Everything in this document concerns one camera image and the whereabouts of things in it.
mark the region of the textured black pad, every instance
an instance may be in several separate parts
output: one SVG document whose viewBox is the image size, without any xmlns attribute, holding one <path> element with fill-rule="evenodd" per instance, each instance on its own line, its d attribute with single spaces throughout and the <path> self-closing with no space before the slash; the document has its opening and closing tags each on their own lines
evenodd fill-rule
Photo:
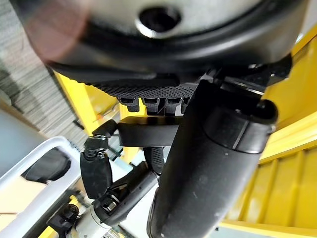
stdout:
<svg viewBox="0 0 317 238">
<path fill-rule="evenodd" d="M 196 84 L 180 84 L 169 87 L 108 87 L 93 84 L 95 87 L 118 98 L 191 98 L 196 90 Z"/>
</svg>

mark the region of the black plastic casing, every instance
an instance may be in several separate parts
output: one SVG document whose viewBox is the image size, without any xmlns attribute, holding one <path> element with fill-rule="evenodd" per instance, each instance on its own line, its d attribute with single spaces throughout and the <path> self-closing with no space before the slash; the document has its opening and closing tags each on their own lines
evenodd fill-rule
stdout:
<svg viewBox="0 0 317 238">
<path fill-rule="evenodd" d="M 44 63 L 80 82 L 119 86 L 133 86 L 130 80 L 152 81 L 158 73 L 164 75 L 156 85 L 170 85 L 175 83 L 173 74 L 180 80 L 181 74 L 205 73 L 215 64 L 279 61 L 291 51 L 308 3 L 264 0 L 216 29 L 155 40 L 96 26 L 90 22 L 89 9 L 72 1 L 10 1 Z"/>
<path fill-rule="evenodd" d="M 272 102 L 202 80 L 164 165 L 149 236 L 202 238 L 213 231 L 248 182 L 276 120 Z"/>
</svg>

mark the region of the black rubber part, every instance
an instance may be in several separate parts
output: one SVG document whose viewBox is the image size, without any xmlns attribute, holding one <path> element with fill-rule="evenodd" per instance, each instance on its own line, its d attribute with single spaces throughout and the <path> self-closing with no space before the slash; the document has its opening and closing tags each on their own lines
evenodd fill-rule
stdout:
<svg viewBox="0 0 317 238">
<path fill-rule="evenodd" d="M 110 119 L 99 126 L 96 130 L 94 130 L 92 132 L 92 135 L 104 135 L 107 138 L 110 138 L 117 129 L 117 123 L 114 120 Z"/>
<path fill-rule="evenodd" d="M 117 226 L 124 221 L 132 208 L 149 192 L 149 190 L 158 182 L 157 175 L 150 171 L 145 162 L 141 162 L 126 176 L 113 183 L 105 196 L 95 200 L 94 210 L 98 218 L 108 226 Z M 120 194 L 115 196 L 119 199 L 117 206 L 110 212 L 104 209 L 105 202 L 109 195 L 115 193 L 116 188 Z"/>
<path fill-rule="evenodd" d="M 112 184 L 112 171 L 109 158 L 87 160 L 80 154 L 80 171 L 87 196 L 90 199 L 102 197 Z"/>
<path fill-rule="evenodd" d="M 276 107 L 262 103 L 201 81 L 164 165 L 149 237 L 202 238 L 216 228 L 256 168 L 277 120 Z"/>
<path fill-rule="evenodd" d="M 145 161 L 149 167 L 157 173 L 161 174 L 164 166 L 164 156 L 162 147 L 144 148 Z"/>
<path fill-rule="evenodd" d="M 28 181 L 47 183 L 65 175 L 70 168 L 70 160 L 57 149 L 51 149 L 28 168 L 21 176 Z"/>
<path fill-rule="evenodd" d="M 120 145 L 162 147 L 173 143 L 181 117 L 127 117 L 118 123 Z"/>
</svg>

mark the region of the black clamp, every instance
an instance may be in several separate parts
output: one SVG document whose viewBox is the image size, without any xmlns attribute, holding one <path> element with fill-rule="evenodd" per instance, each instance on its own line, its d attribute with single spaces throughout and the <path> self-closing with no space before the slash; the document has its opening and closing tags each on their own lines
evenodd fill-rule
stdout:
<svg viewBox="0 0 317 238">
<path fill-rule="evenodd" d="M 79 214 L 79 209 L 74 204 L 66 204 L 60 207 L 47 221 L 47 225 L 52 227 L 59 238 L 65 238 L 66 234 L 75 224 Z"/>
</svg>

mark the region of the silver metal tube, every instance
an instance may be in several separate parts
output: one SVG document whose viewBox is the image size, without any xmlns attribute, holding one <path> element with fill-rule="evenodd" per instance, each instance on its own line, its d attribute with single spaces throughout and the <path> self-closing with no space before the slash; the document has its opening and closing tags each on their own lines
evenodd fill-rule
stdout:
<svg viewBox="0 0 317 238">
<path fill-rule="evenodd" d="M 110 226 L 102 223 L 95 214 L 91 205 L 81 216 L 69 234 L 69 238 L 101 238 L 109 230 Z"/>
</svg>

